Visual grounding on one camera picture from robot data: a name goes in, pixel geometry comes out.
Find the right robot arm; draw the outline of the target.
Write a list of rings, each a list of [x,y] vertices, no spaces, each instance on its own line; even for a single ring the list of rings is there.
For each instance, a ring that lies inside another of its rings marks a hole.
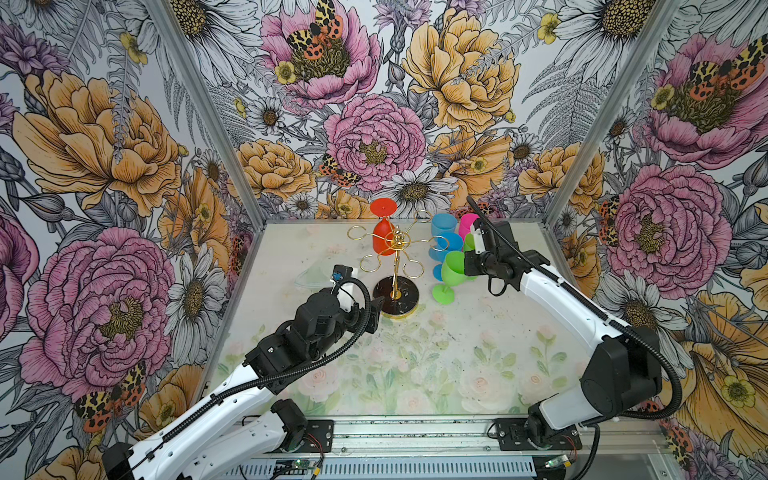
[[[471,227],[475,248],[464,256],[465,274],[499,281],[535,301],[590,355],[577,385],[529,407],[524,431],[533,447],[548,448],[577,425],[620,416],[661,420],[680,409],[680,377],[650,328],[608,313],[541,253],[521,250],[508,223],[493,222],[474,200],[468,204],[478,218]]]

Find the pink wine glass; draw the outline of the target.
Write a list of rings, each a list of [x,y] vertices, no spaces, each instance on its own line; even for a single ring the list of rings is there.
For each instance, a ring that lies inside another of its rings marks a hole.
[[[463,215],[459,220],[458,234],[462,239],[471,232],[474,222],[479,219],[479,216],[474,213],[468,213]]]

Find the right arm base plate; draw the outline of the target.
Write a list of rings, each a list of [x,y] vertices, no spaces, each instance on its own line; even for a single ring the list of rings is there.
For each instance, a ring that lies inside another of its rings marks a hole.
[[[583,448],[574,425],[552,430],[544,423],[523,417],[503,417],[492,421],[486,435],[496,440],[502,451],[552,451]]]

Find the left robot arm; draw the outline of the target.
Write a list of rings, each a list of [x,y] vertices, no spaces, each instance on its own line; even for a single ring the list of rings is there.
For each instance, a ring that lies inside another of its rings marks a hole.
[[[383,303],[344,268],[178,419],[143,441],[111,446],[102,457],[107,478],[214,479],[254,454],[296,448],[308,422],[279,394],[375,333]]]

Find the green wine glass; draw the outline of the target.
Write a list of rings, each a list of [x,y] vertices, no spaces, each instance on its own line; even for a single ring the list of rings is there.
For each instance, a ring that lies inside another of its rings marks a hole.
[[[449,252],[440,266],[441,280],[432,288],[433,299],[441,305],[449,305],[455,301],[454,288],[465,283],[465,252]]]
[[[463,251],[473,252],[474,250],[475,250],[474,235],[472,233],[467,233],[466,236],[464,237]]]

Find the light blue wine glass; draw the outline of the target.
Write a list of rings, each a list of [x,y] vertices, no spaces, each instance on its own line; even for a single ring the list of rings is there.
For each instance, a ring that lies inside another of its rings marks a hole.
[[[433,236],[454,233],[458,220],[450,213],[439,213],[432,217],[431,233]]]

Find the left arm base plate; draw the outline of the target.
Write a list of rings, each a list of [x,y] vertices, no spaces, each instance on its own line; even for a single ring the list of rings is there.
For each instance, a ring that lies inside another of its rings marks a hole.
[[[326,454],[332,450],[335,422],[310,419],[306,424],[288,429],[279,450],[285,453]]]

